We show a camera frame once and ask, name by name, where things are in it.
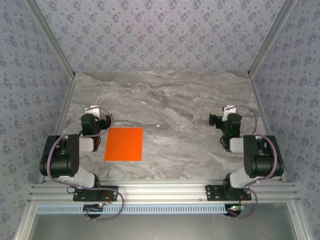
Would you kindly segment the orange paper sheet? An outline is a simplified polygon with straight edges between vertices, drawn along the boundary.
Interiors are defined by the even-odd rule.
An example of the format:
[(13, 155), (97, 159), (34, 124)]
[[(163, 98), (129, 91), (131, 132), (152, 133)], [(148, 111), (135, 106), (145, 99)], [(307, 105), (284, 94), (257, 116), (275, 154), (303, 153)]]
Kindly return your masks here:
[(115, 127), (107, 134), (105, 162), (140, 162), (143, 158), (142, 127)]

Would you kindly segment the left small control board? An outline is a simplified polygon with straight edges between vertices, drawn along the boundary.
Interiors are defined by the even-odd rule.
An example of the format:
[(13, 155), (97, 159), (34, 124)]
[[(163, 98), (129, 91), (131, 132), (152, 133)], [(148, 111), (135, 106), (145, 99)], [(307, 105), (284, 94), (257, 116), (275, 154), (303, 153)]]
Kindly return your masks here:
[(82, 208), (82, 211), (84, 213), (102, 213), (104, 210), (104, 205), (100, 203), (95, 203), (95, 204), (85, 204)]

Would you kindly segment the small control board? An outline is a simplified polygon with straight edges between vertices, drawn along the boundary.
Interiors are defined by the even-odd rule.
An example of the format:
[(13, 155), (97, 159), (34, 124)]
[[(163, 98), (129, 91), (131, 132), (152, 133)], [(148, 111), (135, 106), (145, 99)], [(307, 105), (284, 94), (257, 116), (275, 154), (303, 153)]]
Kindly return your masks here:
[(104, 210), (104, 205), (100, 203), (95, 203), (95, 204), (85, 204), (82, 208), (82, 211), (84, 213), (102, 213)]
[(224, 214), (227, 217), (238, 217), (241, 212), (246, 208), (246, 206), (242, 206), (242, 205), (235, 205), (235, 204), (226, 204), (225, 205), (225, 210), (226, 213)]

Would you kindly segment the right small control board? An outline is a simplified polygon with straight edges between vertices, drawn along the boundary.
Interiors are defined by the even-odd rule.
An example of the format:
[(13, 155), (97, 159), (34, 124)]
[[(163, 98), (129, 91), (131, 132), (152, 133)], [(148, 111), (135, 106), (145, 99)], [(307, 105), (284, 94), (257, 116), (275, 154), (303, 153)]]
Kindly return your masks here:
[(226, 213), (224, 214), (227, 217), (238, 217), (241, 212), (246, 208), (246, 206), (242, 206), (242, 205), (235, 205), (235, 204), (226, 204), (225, 205), (225, 210)]

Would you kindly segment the grey metal panel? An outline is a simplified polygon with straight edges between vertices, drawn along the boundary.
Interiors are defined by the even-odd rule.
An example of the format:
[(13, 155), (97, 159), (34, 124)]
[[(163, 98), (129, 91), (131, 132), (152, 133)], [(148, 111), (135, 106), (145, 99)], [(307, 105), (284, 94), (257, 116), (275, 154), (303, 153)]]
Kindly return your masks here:
[(298, 240), (292, 225), (252, 216), (228, 219), (222, 214), (122, 215), (111, 221), (88, 221), (83, 215), (35, 218), (29, 240)]

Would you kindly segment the left aluminium side rail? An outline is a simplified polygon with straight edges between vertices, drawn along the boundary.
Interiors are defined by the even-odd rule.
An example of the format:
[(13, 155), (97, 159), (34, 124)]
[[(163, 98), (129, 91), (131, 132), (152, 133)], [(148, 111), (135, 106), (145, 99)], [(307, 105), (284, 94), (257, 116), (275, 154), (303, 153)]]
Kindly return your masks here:
[(55, 137), (54, 137), (54, 141), (52, 142), (52, 146), (49, 150), (49, 157), (51, 157), (52, 153), (54, 152), (54, 149), (58, 144), (60, 137), (63, 135), (74, 87), (75, 87), (75, 77), (72, 76), (63, 100), (63, 104), (60, 110), (60, 115), (56, 123), (55, 131), (53, 134)]

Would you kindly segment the aluminium side rail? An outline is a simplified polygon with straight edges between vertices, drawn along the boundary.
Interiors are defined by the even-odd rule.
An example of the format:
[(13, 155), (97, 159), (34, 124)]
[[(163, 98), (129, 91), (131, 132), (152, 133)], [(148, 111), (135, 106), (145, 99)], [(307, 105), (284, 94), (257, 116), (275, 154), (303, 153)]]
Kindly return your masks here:
[(267, 126), (267, 119), (254, 79), (249, 78), (249, 80), (262, 121), (263, 130), (268, 134), (254, 133), (244, 138), (244, 168), (247, 170), (247, 175), (253, 179), (253, 181), (249, 183), (249, 185), (252, 185), (262, 180), (282, 176), (285, 165), (276, 137), (269, 134), (271, 131)]
[(74, 87), (75, 87), (75, 77), (72, 76), (63, 100), (63, 104), (60, 110), (60, 115), (56, 123), (55, 131), (53, 134), (55, 137), (54, 137), (54, 141), (52, 142), (52, 146), (49, 150), (49, 157), (51, 157), (52, 153), (54, 152), (54, 149), (58, 144), (60, 137), (63, 135)]

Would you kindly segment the right aluminium side rail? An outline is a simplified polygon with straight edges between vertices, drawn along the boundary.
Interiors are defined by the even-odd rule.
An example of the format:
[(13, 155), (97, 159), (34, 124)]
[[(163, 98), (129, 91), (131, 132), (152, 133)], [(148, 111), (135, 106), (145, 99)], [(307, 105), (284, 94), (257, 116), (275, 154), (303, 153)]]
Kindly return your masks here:
[(271, 131), (267, 126), (267, 119), (254, 79), (249, 78), (249, 80), (262, 121), (263, 130), (268, 134), (254, 133), (244, 138), (244, 168), (247, 170), (247, 175), (253, 179), (253, 181), (249, 183), (249, 185), (252, 185), (262, 180), (282, 176), (285, 165), (276, 137), (269, 134)]

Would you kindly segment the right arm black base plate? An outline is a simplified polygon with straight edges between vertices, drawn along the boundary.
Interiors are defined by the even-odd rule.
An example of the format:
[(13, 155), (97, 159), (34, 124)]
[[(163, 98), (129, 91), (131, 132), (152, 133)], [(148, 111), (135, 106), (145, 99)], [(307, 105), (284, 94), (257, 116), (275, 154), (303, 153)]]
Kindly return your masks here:
[(204, 187), (208, 201), (251, 201), (251, 194), (243, 189), (223, 185), (206, 185)]

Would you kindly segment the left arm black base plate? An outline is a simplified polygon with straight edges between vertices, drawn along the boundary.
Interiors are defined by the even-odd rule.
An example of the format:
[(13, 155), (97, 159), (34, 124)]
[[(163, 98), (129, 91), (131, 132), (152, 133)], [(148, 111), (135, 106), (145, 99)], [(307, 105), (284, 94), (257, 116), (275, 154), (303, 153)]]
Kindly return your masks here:
[(112, 190), (87, 190), (75, 188), (74, 202), (116, 202), (118, 194)]

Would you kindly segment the long aluminium mounting rail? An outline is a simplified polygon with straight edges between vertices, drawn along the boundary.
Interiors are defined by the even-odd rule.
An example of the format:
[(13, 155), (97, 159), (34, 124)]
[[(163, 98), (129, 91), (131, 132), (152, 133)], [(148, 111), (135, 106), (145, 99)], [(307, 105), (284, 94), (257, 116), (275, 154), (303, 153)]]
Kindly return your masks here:
[[(155, 203), (205, 203), (205, 186), (221, 185), (221, 180), (161, 179), (161, 180), (102, 180), (102, 185), (118, 186), (128, 204)], [(279, 178), (264, 180), (250, 187), (256, 192), (259, 203), (290, 203), (301, 199), (295, 183), (282, 182)], [(73, 196), (67, 187), (47, 178), (42, 184), (30, 188), (28, 202), (71, 203)]]

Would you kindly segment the aluminium frame post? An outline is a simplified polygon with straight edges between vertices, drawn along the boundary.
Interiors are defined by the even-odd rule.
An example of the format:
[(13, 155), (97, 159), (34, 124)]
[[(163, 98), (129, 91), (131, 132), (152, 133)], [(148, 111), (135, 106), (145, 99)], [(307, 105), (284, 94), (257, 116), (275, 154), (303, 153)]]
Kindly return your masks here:
[(29, 11), (31, 12), (32, 16), (34, 17), (37, 25), (39, 26), (40, 30), (42, 31), (43, 35), (45, 36), (48, 44), (50, 45), (53, 53), (57, 57), (59, 63), (61, 64), (63, 70), (67, 74), (70, 79), (74, 78), (73, 69), (62, 50), (57, 38), (55, 37), (53, 31), (51, 30), (44, 14), (42, 13), (41, 9), (39, 8), (36, 0), (23, 0), (26, 6), (28, 7)]
[(248, 69), (248, 76), (252, 79), (258, 72), (260, 66), (265, 60), (268, 52), (274, 44), (278, 34), (285, 25), (290, 13), (297, 4), (298, 0), (284, 0), (277, 15), (275, 16), (256, 56), (254, 57), (252, 64)]

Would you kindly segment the right aluminium frame post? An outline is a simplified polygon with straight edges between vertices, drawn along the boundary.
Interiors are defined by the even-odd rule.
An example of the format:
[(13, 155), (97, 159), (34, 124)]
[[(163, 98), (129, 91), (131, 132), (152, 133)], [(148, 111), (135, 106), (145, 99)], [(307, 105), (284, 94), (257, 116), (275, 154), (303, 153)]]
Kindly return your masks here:
[(277, 15), (275, 16), (256, 56), (254, 57), (252, 64), (248, 69), (248, 76), (252, 79), (258, 72), (260, 66), (265, 60), (268, 52), (274, 44), (278, 34), (285, 25), (290, 13), (297, 4), (298, 0), (284, 0)]

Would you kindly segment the aluminium frame bar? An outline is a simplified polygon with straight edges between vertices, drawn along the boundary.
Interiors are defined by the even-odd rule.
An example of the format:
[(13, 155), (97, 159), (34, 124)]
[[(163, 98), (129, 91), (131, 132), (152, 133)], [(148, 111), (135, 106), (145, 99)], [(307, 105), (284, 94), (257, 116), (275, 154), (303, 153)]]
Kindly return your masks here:
[(314, 240), (302, 203), (291, 200), (287, 207), (297, 239)]
[(34, 200), (28, 201), (17, 228), (14, 240), (29, 240), (37, 216), (37, 211), (38, 204)]

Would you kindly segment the right lower aluminium frame bar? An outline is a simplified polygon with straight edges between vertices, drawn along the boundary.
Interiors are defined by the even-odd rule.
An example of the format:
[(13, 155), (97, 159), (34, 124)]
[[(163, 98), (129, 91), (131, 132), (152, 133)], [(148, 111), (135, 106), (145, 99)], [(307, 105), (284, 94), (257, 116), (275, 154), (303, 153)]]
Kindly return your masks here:
[(297, 239), (314, 240), (302, 203), (291, 200), (287, 207)]

